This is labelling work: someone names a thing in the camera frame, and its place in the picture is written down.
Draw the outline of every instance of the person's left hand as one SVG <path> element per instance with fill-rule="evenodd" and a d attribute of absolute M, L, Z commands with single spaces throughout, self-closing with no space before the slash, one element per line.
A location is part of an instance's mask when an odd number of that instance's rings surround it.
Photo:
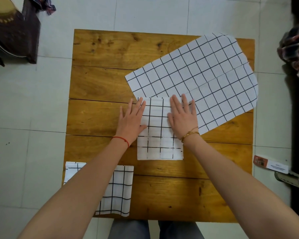
<path fill-rule="evenodd" d="M 141 97 L 136 105 L 132 108 L 133 99 L 128 103 L 128 109 L 125 115 L 123 114 L 123 108 L 120 107 L 119 123 L 117 125 L 115 136 L 125 138 L 129 144 L 132 144 L 147 125 L 140 125 L 141 118 L 145 109 L 146 102 Z"/>

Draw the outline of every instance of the finger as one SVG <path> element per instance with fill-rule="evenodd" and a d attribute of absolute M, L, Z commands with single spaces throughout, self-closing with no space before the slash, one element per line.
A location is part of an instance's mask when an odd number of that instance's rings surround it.
<path fill-rule="evenodd" d="M 179 113 L 184 113 L 184 109 L 182 108 L 182 104 L 179 102 L 179 100 L 177 99 L 177 97 L 174 95 L 173 97 L 173 101 L 175 103 L 175 106 L 178 110 Z"/>
<path fill-rule="evenodd" d="M 123 107 L 120 106 L 120 116 L 119 116 L 119 120 L 121 120 L 124 117 L 123 115 Z"/>
<path fill-rule="evenodd" d="M 197 115 L 196 114 L 196 105 L 195 105 L 195 101 L 194 101 L 194 99 L 192 100 L 192 115 Z"/>
<path fill-rule="evenodd" d="M 143 101 L 143 103 L 141 105 L 141 108 L 138 110 L 136 116 L 142 117 L 143 113 L 144 113 L 144 110 L 145 110 L 145 107 L 146 107 L 146 101 Z"/>
<path fill-rule="evenodd" d="M 136 115 L 138 112 L 138 109 L 140 108 L 141 104 L 143 101 L 143 97 L 140 97 L 139 100 L 137 101 L 136 105 L 134 105 L 133 110 L 131 112 L 132 115 Z"/>
<path fill-rule="evenodd" d="M 183 100 L 185 112 L 190 113 L 187 98 L 186 98 L 185 94 L 182 94 L 182 100 Z"/>
<path fill-rule="evenodd" d="M 173 96 L 170 98 L 170 101 L 171 101 L 171 113 L 172 113 L 172 115 L 179 113 L 178 110 L 177 110 L 177 108 L 176 108 Z"/>
<path fill-rule="evenodd" d="M 168 116 L 168 120 L 169 120 L 169 122 L 170 122 L 170 125 L 171 125 L 171 127 L 173 128 L 173 127 L 174 127 L 174 119 L 173 119 L 173 115 L 172 115 L 171 113 L 168 113 L 167 116 Z"/>
<path fill-rule="evenodd" d="M 147 125 L 141 125 L 140 128 L 139 128 L 139 133 L 138 134 L 140 134 L 146 128 L 147 128 Z"/>
<path fill-rule="evenodd" d="M 133 99 L 131 99 L 130 102 L 128 103 L 128 109 L 126 110 L 126 114 L 125 114 L 125 116 L 131 114 L 131 111 L 132 111 L 132 103 L 133 103 Z"/>

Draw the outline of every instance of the plaid fabric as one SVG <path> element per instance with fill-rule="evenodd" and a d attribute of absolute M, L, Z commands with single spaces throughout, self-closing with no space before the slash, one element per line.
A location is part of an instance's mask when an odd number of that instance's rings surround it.
<path fill-rule="evenodd" d="M 299 25 L 284 35 L 277 51 L 283 61 L 290 63 L 297 70 L 299 77 Z"/>
<path fill-rule="evenodd" d="M 51 0 L 33 0 L 35 1 L 41 8 L 41 10 L 44 10 L 48 13 L 48 15 L 51 15 L 53 12 L 56 11 L 56 8 L 54 5 L 52 5 Z"/>

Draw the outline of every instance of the grid pattern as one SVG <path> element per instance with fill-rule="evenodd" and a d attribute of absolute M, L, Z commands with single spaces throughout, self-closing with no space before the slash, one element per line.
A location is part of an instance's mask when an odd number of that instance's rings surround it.
<path fill-rule="evenodd" d="M 146 107 L 141 125 L 147 125 L 137 137 L 138 160 L 183 160 L 183 144 L 168 122 L 169 98 L 144 98 Z"/>
<path fill-rule="evenodd" d="M 86 163 L 66 162 L 64 184 Z M 128 216 L 131 205 L 134 166 L 117 165 L 95 215 L 119 214 Z"/>
<path fill-rule="evenodd" d="M 136 97 L 185 93 L 203 134 L 256 106 L 258 83 L 237 40 L 212 33 L 125 76 Z"/>

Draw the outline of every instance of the hand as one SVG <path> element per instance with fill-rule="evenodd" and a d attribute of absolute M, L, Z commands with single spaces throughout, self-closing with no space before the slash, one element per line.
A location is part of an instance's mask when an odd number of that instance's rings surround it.
<path fill-rule="evenodd" d="M 190 112 L 185 94 L 182 94 L 184 108 L 182 108 L 182 104 L 178 101 L 176 95 L 173 95 L 170 100 L 171 113 L 167 115 L 177 138 L 181 140 L 189 131 L 198 132 L 195 101 L 192 100 L 192 112 Z"/>
<path fill-rule="evenodd" d="M 119 123 L 117 125 L 115 136 L 125 138 L 131 145 L 147 125 L 141 125 L 141 118 L 145 109 L 146 102 L 141 97 L 136 105 L 132 108 L 133 99 L 128 103 L 128 109 L 125 115 L 123 114 L 123 108 L 120 107 Z"/>

